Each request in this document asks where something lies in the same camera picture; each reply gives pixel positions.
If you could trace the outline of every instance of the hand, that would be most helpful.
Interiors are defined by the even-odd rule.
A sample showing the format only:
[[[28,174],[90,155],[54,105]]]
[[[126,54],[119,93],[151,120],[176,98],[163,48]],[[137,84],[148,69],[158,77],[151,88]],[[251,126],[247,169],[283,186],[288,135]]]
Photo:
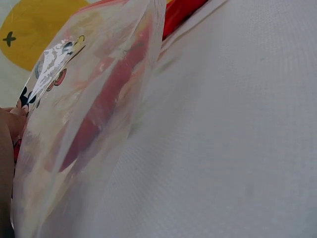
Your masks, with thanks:
[[[26,114],[19,108],[0,108],[0,238],[11,237],[10,204],[14,158],[12,140],[24,129]]]

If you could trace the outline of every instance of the white fabric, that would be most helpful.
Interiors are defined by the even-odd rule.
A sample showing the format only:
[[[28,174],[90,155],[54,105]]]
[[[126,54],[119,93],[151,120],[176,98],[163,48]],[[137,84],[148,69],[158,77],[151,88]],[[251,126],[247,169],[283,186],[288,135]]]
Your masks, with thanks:
[[[316,13],[229,0],[174,42],[91,237],[316,237]]]

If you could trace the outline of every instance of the black star shape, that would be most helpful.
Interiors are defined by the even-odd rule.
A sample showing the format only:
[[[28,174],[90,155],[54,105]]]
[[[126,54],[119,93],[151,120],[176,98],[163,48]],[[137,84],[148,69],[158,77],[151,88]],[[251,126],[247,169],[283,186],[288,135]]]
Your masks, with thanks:
[[[9,47],[11,47],[11,42],[16,40],[16,38],[15,38],[15,37],[12,37],[12,35],[13,35],[13,32],[10,31],[10,32],[8,33],[8,35],[6,36],[6,38],[3,39],[3,41],[6,41],[6,44],[7,44]]]

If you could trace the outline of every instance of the yellow circle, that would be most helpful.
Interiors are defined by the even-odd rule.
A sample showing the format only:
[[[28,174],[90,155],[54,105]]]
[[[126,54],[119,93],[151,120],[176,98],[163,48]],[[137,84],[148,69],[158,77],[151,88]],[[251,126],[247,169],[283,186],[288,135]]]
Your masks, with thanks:
[[[86,5],[85,0],[21,0],[0,28],[0,50],[31,71],[69,17]]]

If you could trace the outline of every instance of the clear plastic bag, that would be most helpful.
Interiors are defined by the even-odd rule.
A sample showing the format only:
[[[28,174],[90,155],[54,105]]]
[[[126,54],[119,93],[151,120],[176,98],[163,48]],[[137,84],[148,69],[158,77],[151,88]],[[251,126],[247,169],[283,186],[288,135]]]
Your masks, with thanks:
[[[16,237],[91,237],[160,52],[165,6],[97,2],[73,15],[42,54],[21,95],[29,116],[14,179]]]

